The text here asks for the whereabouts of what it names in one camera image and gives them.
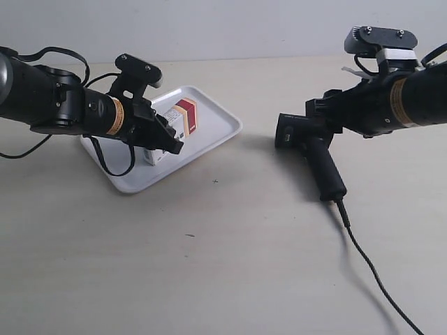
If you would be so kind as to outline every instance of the box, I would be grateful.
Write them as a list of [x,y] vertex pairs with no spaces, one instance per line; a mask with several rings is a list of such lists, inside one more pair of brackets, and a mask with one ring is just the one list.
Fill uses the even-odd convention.
[[[161,116],[175,129],[175,138],[183,142],[198,126],[196,102],[188,98],[183,98]],[[169,152],[160,149],[143,151],[145,160],[153,166],[168,154]]]

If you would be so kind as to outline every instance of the tape band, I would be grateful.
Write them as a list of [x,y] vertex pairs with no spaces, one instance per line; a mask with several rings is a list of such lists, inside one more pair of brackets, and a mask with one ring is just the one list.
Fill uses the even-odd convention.
[[402,102],[402,91],[404,89],[405,81],[406,78],[400,79],[394,83],[390,92],[390,106],[396,120],[398,120],[401,125],[409,128],[418,126],[418,124],[414,123],[405,112],[404,104]]
[[111,99],[115,104],[115,121],[113,122],[112,127],[107,132],[107,135],[116,135],[124,123],[124,108],[123,105],[121,104],[121,101],[112,97]]

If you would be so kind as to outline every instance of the black handle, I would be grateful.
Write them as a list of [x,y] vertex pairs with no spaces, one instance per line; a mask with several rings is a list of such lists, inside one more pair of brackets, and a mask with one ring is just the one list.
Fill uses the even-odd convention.
[[324,140],[309,136],[304,139],[305,155],[320,190],[321,201],[341,200],[347,193],[337,167]]

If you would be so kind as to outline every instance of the white tray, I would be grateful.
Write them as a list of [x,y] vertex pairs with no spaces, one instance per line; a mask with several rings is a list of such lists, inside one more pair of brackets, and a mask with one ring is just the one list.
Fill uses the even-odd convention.
[[[81,137],[82,146],[94,159],[115,187],[123,193],[137,193],[190,163],[209,150],[218,147],[242,130],[242,122],[226,111],[201,90],[183,86],[152,100],[158,113],[164,113],[182,98],[197,102],[198,128],[188,137],[179,155],[170,154],[156,166],[145,162],[142,149],[135,148],[135,167],[123,177],[106,174],[99,165],[96,153],[88,138]],[[109,170],[121,173],[129,166],[129,147],[116,140],[98,138]]]

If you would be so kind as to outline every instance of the table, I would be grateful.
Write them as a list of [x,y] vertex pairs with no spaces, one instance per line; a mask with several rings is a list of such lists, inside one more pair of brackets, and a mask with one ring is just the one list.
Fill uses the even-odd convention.
[[[335,208],[318,201],[305,162],[273,147],[278,114],[303,114],[307,99],[357,84],[341,71],[352,64],[157,64],[164,85],[148,98],[195,85],[244,130],[136,195],[118,193],[76,137],[0,160],[0,332],[411,334]],[[113,68],[94,65],[92,77]],[[331,146],[354,234],[426,334],[447,329],[446,135],[447,126],[372,140],[345,132]],[[8,153],[42,138],[7,120],[0,136]]]

